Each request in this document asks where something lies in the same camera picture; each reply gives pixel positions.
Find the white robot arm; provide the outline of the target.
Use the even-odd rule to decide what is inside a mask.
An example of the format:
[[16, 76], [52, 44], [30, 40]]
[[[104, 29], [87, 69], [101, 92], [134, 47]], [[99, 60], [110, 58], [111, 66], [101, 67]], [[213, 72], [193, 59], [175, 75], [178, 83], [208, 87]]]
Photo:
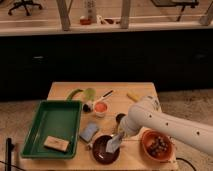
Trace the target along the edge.
[[213, 156], [213, 126], [165, 114], [156, 97], [145, 96], [130, 106], [118, 130], [127, 136], [137, 135], [147, 127], [169, 135], [199, 151]]

